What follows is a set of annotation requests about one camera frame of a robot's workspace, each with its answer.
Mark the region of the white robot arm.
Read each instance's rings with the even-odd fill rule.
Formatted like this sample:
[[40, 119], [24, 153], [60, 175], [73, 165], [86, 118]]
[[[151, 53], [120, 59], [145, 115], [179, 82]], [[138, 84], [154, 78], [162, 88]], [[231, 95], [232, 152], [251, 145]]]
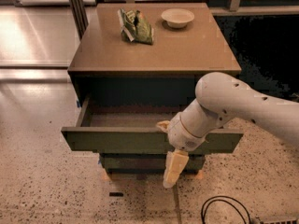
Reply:
[[165, 188], [173, 187], [189, 160], [211, 131], [234, 118], [248, 120], [279, 139], [299, 145], [299, 104], [267, 96], [245, 82], [220, 72], [202, 76], [195, 99], [172, 119], [157, 126], [175, 148], [166, 155]]

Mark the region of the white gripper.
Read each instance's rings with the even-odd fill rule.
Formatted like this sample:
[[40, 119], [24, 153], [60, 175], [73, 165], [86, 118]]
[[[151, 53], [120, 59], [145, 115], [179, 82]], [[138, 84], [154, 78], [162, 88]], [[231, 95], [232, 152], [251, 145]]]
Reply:
[[188, 163], [187, 152], [194, 151], [204, 143], [206, 134], [200, 131], [201, 124], [196, 116], [182, 112], [178, 112], [170, 121], [157, 122], [156, 127], [167, 133], [169, 144], [175, 148], [167, 152], [165, 161], [163, 186], [170, 189], [176, 185]]

